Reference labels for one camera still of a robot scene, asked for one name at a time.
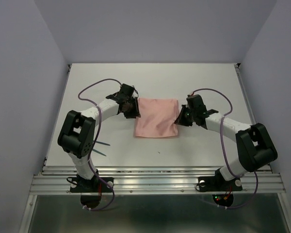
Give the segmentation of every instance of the metal frame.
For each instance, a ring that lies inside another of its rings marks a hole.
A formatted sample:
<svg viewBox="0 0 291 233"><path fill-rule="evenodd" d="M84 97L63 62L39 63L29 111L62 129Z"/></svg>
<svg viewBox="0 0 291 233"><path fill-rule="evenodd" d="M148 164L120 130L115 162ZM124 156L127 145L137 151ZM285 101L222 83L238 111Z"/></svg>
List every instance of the metal frame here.
<svg viewBox="0 0 291 233"><path fill-rule="evenodd" d="M256 123L247 93L243 86L239 67L235 64L242 93L251 122ZM199 176L212 176L219 167L98 167L101 177L114 177L114 190L117 195L189 195L214 194L195 190ZM291 232L291 207L280 174L273 174L269 166L257 171L259 177L258 193L277 193L284 217ZM20 233L27 233L34 212L37 195L79 195L69 192L68 176L76 175L73 166L44 166L38 176L34 176L20 226ZM253 193L255 176L246 174L241 178L243 194Z"/></svg>
<svg viewBox="0 0 291 233"><path fill-rule="evenodd" d="M33 216L37 195L29 195L26 203L25 212L20 224L19 233L27 233L29 231L30 222Z"/></svg>
<svg viewBox="0 0 291 233"><path fill-rule="evenodd" d="M72 64L70 64L70 65L68 64L68 73L67 73L67 79L65 81L65 88L64 88L63 94L62 94L61 99L60 99L60 106L58 107L56 120L55 120L54 125L53 125L52 135L50 137L51 139L54 137L55 126L56 126L57 121L58 121L59 110L60 110L60 108L62 106L62 103L63 103L63 100L64 100L64 95L65 95L65 91L66 91L66 88L67 88L67 83L68 83L68 79L69 79L69 75L70 75L71 68L72 68ZM48 155L49 155L50 145L51 145L51 143L48 144L48 151L47 151L47 154L45 156L44 164L43 164L44 166L47 164L47 159L48 159Z"/></svg>
<svg viewBox="0 0 291 233"><path fill-rule="evenodd" d="M195 190L198 177L213 176L215 170L218 168L219 167L98 167L98 170L101 177L114 178L113 188L117 195L183 195L205 194ZM70 184L66 181L67 177L76 175L75 169L73 169L73 167L66 167L66 170L67 171L50 171L50 167L47 167L47 169L42 172L42 175L34 176L30 195L79 195L69 192ZM261 169L258 171L258 176L259 193L285 192L280 174L273 174L270 170ZM241 193L254 192L256 187L254 174L246 174L241 181L244 188Z"/></svg>

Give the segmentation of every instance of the metal floor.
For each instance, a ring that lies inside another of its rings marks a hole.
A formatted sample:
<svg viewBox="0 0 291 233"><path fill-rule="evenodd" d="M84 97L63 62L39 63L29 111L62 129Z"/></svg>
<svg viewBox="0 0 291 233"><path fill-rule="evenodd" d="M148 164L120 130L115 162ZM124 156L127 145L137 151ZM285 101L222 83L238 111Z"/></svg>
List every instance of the metal floor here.
<svg viewBox="0 0 291 233"><path fill-rule="evenodd" d="M236 194L234 205L251 194ZM117 196L105 211L83 210L79 196L38 196L31 233L285 233L277 194L257 194L237 210L205 203L211 195Z"/></svg>

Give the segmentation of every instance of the cable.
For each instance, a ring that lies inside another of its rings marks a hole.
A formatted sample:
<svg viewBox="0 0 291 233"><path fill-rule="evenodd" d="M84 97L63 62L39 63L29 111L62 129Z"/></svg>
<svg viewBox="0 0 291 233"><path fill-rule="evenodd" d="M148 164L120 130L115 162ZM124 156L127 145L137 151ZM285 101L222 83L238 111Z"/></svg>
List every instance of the cable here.
<svg viewBox="0 0 291 233"><path fill-rule="evenodd" d="M98 193L99 193L99 196L102 196L102 192L101 192L101 183L99 184L99 187L98 187Z"/></svg>
<svg viewBox="0 0 291 233"><path fill-rule="evenodd" d="M230 186L230 187L229 187L229 190L227 190L227 191L225 192L224 196L226 196L227 193L231 190L231 187L232 187L232 186Z"/></svg>
<svg viewBox="0 0 291 233"><path fill-rule="evenodd" d="M229 194L227 196L226 196L227 192L224 194L224 197L223 197L224 200L227 200L228 197L231 196L232 190L233 190L233 188L232 188L232 186L230 186L229 187Z"/></svg>
<svg viewBox="0 0 291 233"><path fill-rule="evenodd" d="M79 94L78 94L78 98L79 98L80 100L88 101L88 102L92 103L92 104L93 104L93 105L98 109L98 117L99 117L98 129L97 129L96 137L95 137L95 139L94 139L94 141L93 141L93 145L92 145L92 147L90 148L89 153L88 153L88 156L87 156L87 158L88 158L88 162L87 162L87 163L88 163L88 165L89 165L90 170L91 170L91 171L93 172L93 174L94 174L94 175L95 175L95 176L100 180L100 182L104 183L104 184L105 184L107 187L109 187L109 188L111 189L111 191L112 191L112 199L111 199L111 201L110 201L108 204L106 204L105 206L101 207L101 208L98 208L98 209L91 209L91 208L87 208L86 206L84 206L83 204L81 204L81 205L83 206L83 208L85 208L85 209L87 209L87 210L90 210L90 211L98 211L98 210L103 210L103 209L107 208L107 207L108 207L108 206L113 202L113 200L114 200L114 198L115 198L115 193L114 193L113 187L110 186L107 182L105 182L102 178L99 177L99 175L95 172L95 170L93 169L93 167L92 167L92 165L91 165L91 163L90 163L91 153L92 153L92 150L93 150L93 148L94 148L94 145L95 145L95 143L96 143L96 141L97 141L97 139L98 139L99 133L100 133L101 122L102 122L102 118L101 118L101 109L99 108L99 106L98 106L94 101L92 101L92 100L90 100L90 99L86 99L86 98L82 98L82 97L81 97L81 94L82 94L84 91L86 91L86 90L89 89L90 87L95 86L95 85L97 85L98 83L101 83L101 82L104 82L104 81L115 81L115 82L119 83L120 85L122 85L121 82L118 81L118 80L116 80L116 79L103 79L103 80L100 80L100 81L98 81L98 82L96 82L96 83L94 83L94 84L92 84L92 85L89 85L88 87L86 87L86 88L84 88L82 91L80 91Z"/></svg>
<svg viewBox="0 0 291 233"><path fill-rule="evenodd" d="M222 152L223 152L223 156L224 156L224 161L225 161L225 164L226 164L226 166L227 166L227 169L228 169L229 173L231 173L231 175L234 176L235 178L240 178L239 176L236 176L236 175L232 172L232 170L231 170L231 168L230 168L230 166L229 166L229 164L228 164L227 155L226 155L226 150L225 150L225 146L224 146L224 140L223 140L223 122L224 122L224 118L225 118L227 115L229 115L231 112L233 112L233 105L232 105L232 102L231 102L231 101L229 100L229 98L228 98L226 95L224 95L222 92L220 92L220 91L218 91L218 90L215 90L215 89L212 89L212 88L200 88L200 89L197 89L197 90L193 91L191 95L195 94L195 92L197 92L197 91L214 91L214 92L220 94L221 96L223 96L223 97L227 100L227 102L229 103L230 110L229 110L227 113L223 114L223 116L222 116L222 118L221 118L221 122L220 122L220 140L221 140L221 146L222 146ZM256 172L254 172L254 175L256 176L256 182L257 182L257 184L256 184L256 189L255 189L253 195L251 196L251 198L250 198L247 202L245 202L245 203L243 203L243 204L241 204L241 205L227 207L227 209L238 209L238 208L241 208L241 207L247 205L247 204L252 200L252 198L256 195L257 190L258 190L258 186L259 186L259 180L258 180L258 175L257 175Z"/></svg>
<svg viewBox="0 0 291 233"><path fill-rule="evenodd" d="M137 94L137 98L139 98L139 93L138 93L138 91L136 89L135 89L135 92Z"/></svg>
<svg viewBox="0 0 291 233"><path fill-rule="evenodd" d="M66 179L69 183L71 183L71 184L73 184L73 185L75 185L75 186L78 185L77 183L74 183L73 181L68 180L69 178L70 178L70 177L68 177L68 178Z"/></svg>

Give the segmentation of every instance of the black wire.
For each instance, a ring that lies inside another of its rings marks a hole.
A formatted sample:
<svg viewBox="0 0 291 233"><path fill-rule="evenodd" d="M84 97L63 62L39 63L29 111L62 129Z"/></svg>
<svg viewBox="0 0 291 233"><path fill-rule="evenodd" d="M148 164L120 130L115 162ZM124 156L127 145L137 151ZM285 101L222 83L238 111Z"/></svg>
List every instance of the black wire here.
<svg viewBox="0 0 291 233"><path fill-rule="evenodd" d="M66 180L67 180L69 183L71 183L71 184L73 184L73 185L75 185L75 186L78 186L77 183L74 183L73 181L68 180L68 178L67 178Z"/></svg>
<svg viewBox="0 0 291 233"><path fill-rule="evenodd" d="M137 94L137 98L139 98L139 93L138 93L138 91L136 89L135 89L135 92Z"/></svg>

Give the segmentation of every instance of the screw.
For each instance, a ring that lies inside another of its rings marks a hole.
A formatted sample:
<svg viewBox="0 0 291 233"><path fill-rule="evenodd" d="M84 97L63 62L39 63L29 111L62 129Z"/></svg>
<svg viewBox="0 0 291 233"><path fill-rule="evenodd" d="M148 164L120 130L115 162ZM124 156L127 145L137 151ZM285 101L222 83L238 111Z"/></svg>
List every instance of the screw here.
<svg viewBox="0 0 291 233"><path fill-rule="evenodd" d="M112 181L108 181L107 184L110 185L110 187L113 187L113 183L112 183Z"/></svg>
<svg viewBox="0 0 291 233"><path fill-rule="evenodd" d="M240 180L235 180L235 185L237 187L240 187L242 185L242 182Z"/></svg>
<svg viewBox="0 0 291 233"><path fill-rule="evenodd" d="M75 188L76 185L75 185L75 184L71 184L70 187L71 187L71 188Z"/></svg>
<svg viewBox="0 0 291 233"><path fill-rule="evenodd" d="M205 183L205 181L203 181L203 180L201 180L201 181L198 180L198 186L201 186L202 188L205 187L204 183Z"/></svg>

